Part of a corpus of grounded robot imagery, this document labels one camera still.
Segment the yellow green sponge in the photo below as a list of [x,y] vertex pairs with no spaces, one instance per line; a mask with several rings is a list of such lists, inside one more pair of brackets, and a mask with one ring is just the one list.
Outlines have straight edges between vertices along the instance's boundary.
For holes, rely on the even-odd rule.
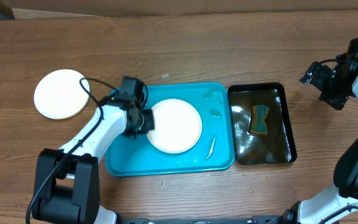
[[267,134],[266,119],[269,114],[269,107],[266,105],[254,105],[251,109],[249,132],[251,134]]

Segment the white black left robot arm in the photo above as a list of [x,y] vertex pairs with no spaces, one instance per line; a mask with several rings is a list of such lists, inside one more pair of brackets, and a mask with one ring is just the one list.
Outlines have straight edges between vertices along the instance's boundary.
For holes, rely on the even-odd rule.
[[25,215],[49,223],[119,223],[101,206],[99,163],[120,135],[136,138],[155,127],[146,109],[149,91],[137,78],[124,77],[119,88],[96,102],[92,119],[60,149],[38,156],[34,194]]

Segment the pink plate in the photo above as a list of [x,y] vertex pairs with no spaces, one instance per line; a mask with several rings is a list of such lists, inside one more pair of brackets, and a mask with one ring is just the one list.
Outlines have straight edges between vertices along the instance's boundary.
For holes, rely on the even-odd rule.
[[149,142],[159,151],[179,154],[190,150],[202,132],[199,112],[183,100],[162,100],[152,107],[154,129],[147,133]]

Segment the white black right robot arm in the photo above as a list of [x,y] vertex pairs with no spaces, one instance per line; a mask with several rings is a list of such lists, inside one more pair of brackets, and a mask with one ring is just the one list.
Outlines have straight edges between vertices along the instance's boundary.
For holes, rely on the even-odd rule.
[[[313,62],[300,78],[303,84],[310,83],[320,92],[319,99],[341,110],[349,97],[358,101],[358,38],[349,42],[347,52],[337,55],[332,61]],[[297,202],[272,223],[338,223],[358,211],[358,138],[338,160],[333,183],[314,197]]]

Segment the white plate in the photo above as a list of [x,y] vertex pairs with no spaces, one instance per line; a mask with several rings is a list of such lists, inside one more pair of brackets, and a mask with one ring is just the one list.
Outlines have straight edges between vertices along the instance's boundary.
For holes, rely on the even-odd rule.
[[75,70],[61,69],[49,73],[34,91],[38,112],[50,119],[66,119],[78,114],[89,100],[90,85]]

